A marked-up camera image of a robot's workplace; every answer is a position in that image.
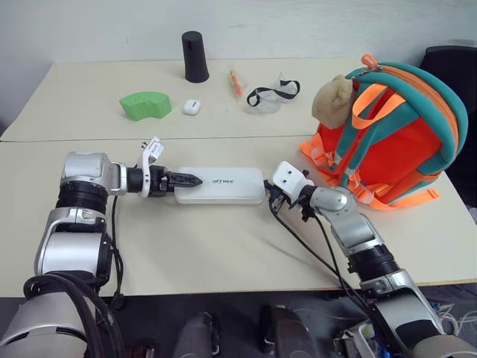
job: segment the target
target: white wall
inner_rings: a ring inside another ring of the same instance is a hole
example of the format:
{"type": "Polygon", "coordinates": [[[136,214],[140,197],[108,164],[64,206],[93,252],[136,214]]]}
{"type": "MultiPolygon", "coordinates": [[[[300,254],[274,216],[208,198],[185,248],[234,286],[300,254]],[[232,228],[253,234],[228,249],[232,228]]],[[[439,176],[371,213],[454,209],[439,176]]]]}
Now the white wall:
{"type": "Polygon", "coordinates": [[[180,59],[188,30],[202,32],[210,58],[370,52],[418,63],[431,45],[475,45],[477,1],[0,0],[0,122],[51,62],[180,59]]]}

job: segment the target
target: orange strap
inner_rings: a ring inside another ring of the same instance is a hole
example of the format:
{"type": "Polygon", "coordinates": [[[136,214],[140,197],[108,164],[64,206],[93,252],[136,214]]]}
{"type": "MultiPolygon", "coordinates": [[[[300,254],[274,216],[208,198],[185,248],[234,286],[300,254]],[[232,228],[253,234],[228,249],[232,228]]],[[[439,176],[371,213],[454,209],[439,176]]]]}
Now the orange strap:
{"type": "Polygon", "coordinates": [[[403,177],[398,183],[393,185],[391,190],[386,193],[379,194],[379,197],[383,203],[393,201],[395,198],[400,197],[408,190],[414,188],[418,183],[422,181],[432,182],[439,177],[440,173],[434,175],[424,175],[417,170],[414,170],[403,177]]]}
{"type": "Polygon", "coordinates": [[[367,188],[366,186],[361,185],[355,189],[352,189],[351,191],[353,192],[353,195],[358,201],[369,205],[376,210],[391,210],[404,207],[413,207],[440,198],[440,194],[435,189],[427,189],[423,192],[417,192],[415,194],[408,195],[405,198],[395,201],[392,204],[384,204],[376,197],[376,192],[371,190],[370,188],[367,188]]]}
{"type": "Polygon", "coordinates": [[[382,84],[372,84],[356,99],[355,103],[353,104],[353,117],[351,119],[351,123],[353,124],[354,128],[365,129],[366,127],[369,127],[374,122],[385,118],[389,113],[405,102],[405,99],[402,96],[394,93],[381,107],[374,118],[361,118],[359,116],[361,112],[365,110],[371,103],[373,103],[386,89],[387,87],[382,84]]]}
{"type": "Polygon", "coordinates": [[[310,142],[303,142],[300,145],[301,151],[315,164],[316,169],[321,173],[323,179],[329,186],[338,186],[338,178],[326,167],[334,163],[333,153],[325,153],[320,134],[316,133],[310,142]]]}

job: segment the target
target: black cup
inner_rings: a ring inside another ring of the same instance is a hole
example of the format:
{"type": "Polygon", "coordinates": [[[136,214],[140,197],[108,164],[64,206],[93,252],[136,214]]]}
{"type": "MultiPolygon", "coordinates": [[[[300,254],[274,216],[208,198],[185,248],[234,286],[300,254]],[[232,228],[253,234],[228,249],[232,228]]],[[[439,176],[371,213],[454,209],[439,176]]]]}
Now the black cup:
{"type": "Polygon", "coordinates": [[[197,31],[187,31],[182,35],[182,48],[186,64],[186,80],[198,84],[207,81],[206,55],[203,52],[202,35],[197,31]]]}

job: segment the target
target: white box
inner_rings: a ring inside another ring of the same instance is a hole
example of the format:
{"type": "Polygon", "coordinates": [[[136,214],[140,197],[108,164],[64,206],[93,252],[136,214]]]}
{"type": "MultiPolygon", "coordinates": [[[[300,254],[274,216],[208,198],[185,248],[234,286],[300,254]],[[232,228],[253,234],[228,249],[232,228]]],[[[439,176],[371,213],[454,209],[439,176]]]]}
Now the white box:
{"type": "Polygon", "coordinates": [[[175,188],[181,204],[260,204],[265,197],[262,171],[257,168],[180,168],[203,183],[194,188],[175,188]]]}

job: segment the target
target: black cylinder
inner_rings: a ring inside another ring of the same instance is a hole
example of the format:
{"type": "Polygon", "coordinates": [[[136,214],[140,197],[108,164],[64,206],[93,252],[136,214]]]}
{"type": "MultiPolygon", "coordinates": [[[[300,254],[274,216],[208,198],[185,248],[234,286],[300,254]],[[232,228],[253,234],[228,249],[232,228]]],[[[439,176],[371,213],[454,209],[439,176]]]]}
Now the black cylinder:
{"type": "Polygon", "coordinates": [[[348,257],[350,272],[356,272],[361,281],[372,280],[399,270],[394,256],[386,245],[377,245],[348,257]]]}
{"type": "Polygon", "coordinates": [[[127,192],[140,192],[142,190],[142,169],[127,168],[127,192]]]}
{"type": "Polygon", "coordinates": [[[182,35],[182,48],[186,64],[186,80],[198,84],[209,78],[206,55],[203,52],[202,35],[197,31],[188,31],[182,35]]]}
{"type": "Polygon", "coordinates": [[[82,207],[106,213],[107,191],[86,181],[69,181],[60,186],[56,207],[82,207]]]}

